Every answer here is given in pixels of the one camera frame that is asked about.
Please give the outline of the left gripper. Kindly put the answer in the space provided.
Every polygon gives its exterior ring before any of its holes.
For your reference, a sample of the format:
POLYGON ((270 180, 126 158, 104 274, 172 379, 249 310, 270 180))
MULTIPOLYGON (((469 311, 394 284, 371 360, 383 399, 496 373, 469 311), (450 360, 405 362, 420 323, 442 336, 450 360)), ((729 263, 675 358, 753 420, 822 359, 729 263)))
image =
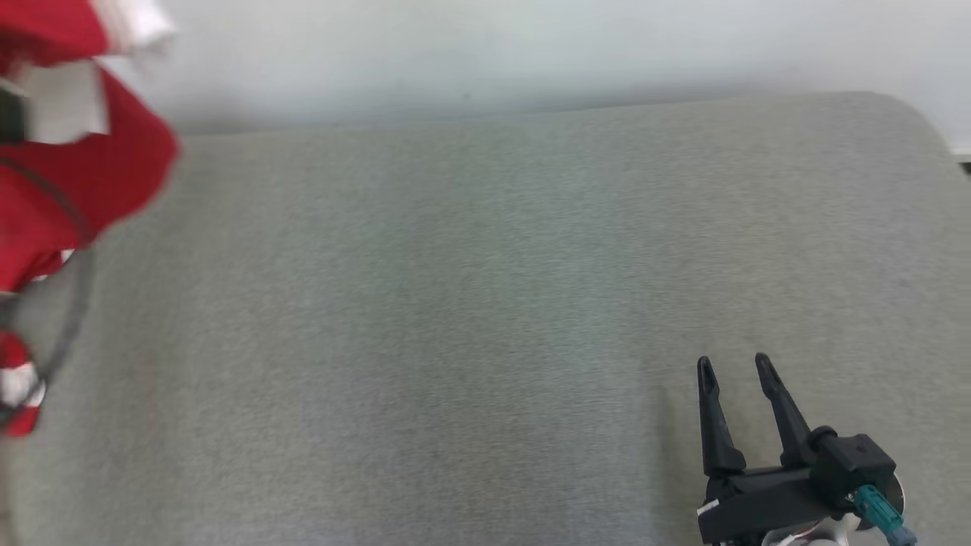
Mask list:
POLYGON ((13 83, 1 80, 1 145, 27 141, 27 97, 13 83))

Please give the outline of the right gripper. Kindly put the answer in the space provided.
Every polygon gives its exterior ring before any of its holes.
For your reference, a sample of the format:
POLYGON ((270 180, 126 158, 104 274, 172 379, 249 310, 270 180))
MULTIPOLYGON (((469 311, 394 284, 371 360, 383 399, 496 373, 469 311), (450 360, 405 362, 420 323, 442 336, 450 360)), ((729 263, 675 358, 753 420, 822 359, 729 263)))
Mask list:
POLYGON ((749 471, 719 403, 713 364, 707 356, 697 362, 702 464, 708 478, 706 504, 697 516, 704 544, 759 545, 769 532, 843 519, 812 479, 815 455, 807 444, 810 428, 797 404, 766 353, 757 353, 755 364, 763 394, 772 406, 783 467, 749 471))

